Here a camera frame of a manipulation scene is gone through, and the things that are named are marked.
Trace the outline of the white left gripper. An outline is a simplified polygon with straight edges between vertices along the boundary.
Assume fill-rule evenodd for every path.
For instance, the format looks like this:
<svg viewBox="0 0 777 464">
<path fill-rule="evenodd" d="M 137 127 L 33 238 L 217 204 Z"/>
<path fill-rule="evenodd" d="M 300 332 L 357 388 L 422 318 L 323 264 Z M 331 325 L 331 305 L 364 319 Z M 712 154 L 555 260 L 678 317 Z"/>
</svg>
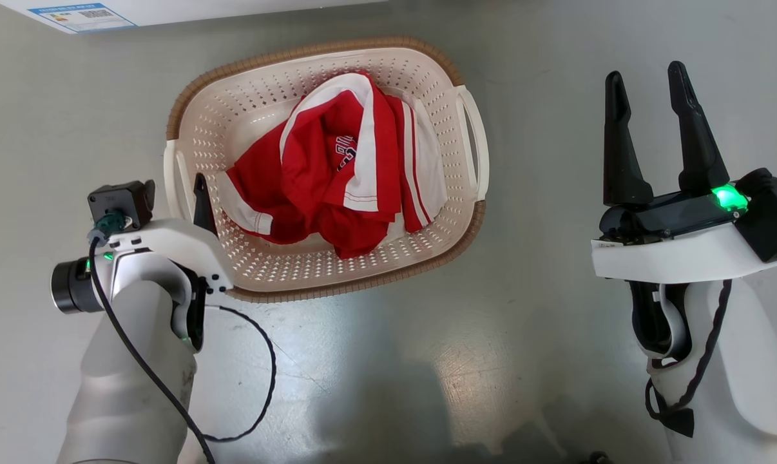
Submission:
<svg viewBox="0 0 777 464">
<path fill-rule="evenodd" d="M 193 223 L 183 219 L 162 219 L 150 222 L 139 230 L 112 235 L 108 245 L 113 250 L 113 267 L 108 278 L 108 294 L 115 295 L 126 286 L 124 255 L 138 249 L 148 249 L 182 267 L 206 277 L 209 287 L 219 293 L 235 288 L 235 268 L 218 239 L 214 209 L 206 177 L 197 173 L 193 188 L 195 212 Z"/>
</svg>

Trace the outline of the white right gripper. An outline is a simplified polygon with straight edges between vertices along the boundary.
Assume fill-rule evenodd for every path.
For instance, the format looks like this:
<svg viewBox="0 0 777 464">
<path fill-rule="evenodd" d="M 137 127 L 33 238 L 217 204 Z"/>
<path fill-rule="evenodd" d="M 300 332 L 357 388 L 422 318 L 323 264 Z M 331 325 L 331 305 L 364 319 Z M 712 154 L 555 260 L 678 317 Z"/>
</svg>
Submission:
<svg viewBox="0 0 777 464">
<path fill-rule="evenodd" d="M 777 267 L 777 258 L 763 261 L 736 229 L 736 221 L 754 203 L 725 186 L 730 176 L 686 66 L 672 61 L 667 76 L 671 108 L 679 120 L 679 187 L 685 193 L 656 198 L 634 150 L 623 77 L 612 71 L 604 80 L 603 204 L 608 209 L 600 220 L 602 235 L 591 242 L 595 274 L 680 284 L 734 279 Z"/>
</svg>

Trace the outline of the cream plastic laundry basket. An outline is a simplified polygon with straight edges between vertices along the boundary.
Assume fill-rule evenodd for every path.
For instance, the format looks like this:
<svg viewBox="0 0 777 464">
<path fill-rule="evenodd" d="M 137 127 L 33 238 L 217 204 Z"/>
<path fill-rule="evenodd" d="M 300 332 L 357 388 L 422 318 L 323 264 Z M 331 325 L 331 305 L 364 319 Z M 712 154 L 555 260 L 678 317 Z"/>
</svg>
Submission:
<svg viewBox="0 0 777 464">
<path fill-rule="evenodd" d="M 421 102 L 443 161 L 447 201 L 416 234 L 341 260 L 318 236 L 276 246 L 232 223 L 212 183 L 251 144 L 284 121 L 326 79 L 364 71 L 383 91 Z M 453 261 L 480 232 L 489 183 L 488 140 L 458 68 L 434 45 L 381 36 L 259 55 L 220 66 L 189 83 L 168 117 L 164 183 L 172 217 L 192 221 L 195 179 L 209 183 L 215 229 L 235 270 L 229 296 L 252 303 L 297 302 L 353 293 Z"/>
</svg>

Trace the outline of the red and white garment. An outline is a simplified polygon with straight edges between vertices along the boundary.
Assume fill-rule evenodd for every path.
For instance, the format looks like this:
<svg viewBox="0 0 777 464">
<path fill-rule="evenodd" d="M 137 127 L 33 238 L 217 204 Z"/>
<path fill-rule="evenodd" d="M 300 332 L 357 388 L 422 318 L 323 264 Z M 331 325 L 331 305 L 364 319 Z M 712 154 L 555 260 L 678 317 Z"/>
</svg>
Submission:
<svg viewBox="0 0 777 464">
<path fill-rule="evenodd" d="M 432 121 L 366 73 L 332 77 L 215 177 L 224 213 L 280 246 L 320 235 L 341 259 L 424 229 L 447 202 Z"/>
</svg>

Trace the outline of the white washing machine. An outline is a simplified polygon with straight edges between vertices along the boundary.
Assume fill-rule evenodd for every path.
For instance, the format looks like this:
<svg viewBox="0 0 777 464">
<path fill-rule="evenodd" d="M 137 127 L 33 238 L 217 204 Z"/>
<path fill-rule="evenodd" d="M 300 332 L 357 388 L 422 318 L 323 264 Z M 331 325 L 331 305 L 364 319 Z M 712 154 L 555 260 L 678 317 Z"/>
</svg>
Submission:
<svg viewBox="0 0 777 464">
<path fill-rule="evenodd" d="M 227 17 L 247 17 L 265 13 L 291 12 L 321 8 L 339 8 L 359 4 L 383 3 L 387 0 L 0 0 L 0 5 L 38 23 L 61 30 L 28 10 L 85 3 L 102 3 L 137 24 L 191 23 Z"/>
</svg>

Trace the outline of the blue energy label sticker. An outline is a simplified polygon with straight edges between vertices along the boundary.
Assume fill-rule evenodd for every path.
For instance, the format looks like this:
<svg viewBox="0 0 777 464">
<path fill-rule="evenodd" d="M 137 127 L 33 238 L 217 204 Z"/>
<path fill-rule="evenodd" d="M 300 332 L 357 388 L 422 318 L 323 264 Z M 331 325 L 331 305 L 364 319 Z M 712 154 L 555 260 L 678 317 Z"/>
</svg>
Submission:
<svg viewBox="0 0 777 464">
<path fill-rule="evenodd" d="M 135 28 L 137 24 L 126 19 L 102 3 L 85 3 L 28 10 L 38 18 L 71 34 L 102 32 Z"/>
</svg>

